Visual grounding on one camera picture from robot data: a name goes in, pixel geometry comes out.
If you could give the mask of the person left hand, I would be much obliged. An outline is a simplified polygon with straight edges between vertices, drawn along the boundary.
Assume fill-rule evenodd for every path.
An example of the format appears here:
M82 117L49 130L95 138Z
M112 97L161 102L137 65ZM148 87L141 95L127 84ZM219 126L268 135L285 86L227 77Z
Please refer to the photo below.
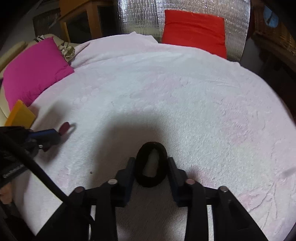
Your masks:
M13 200L12 185L8 183L0 189L0 200L3 204L10 204Z

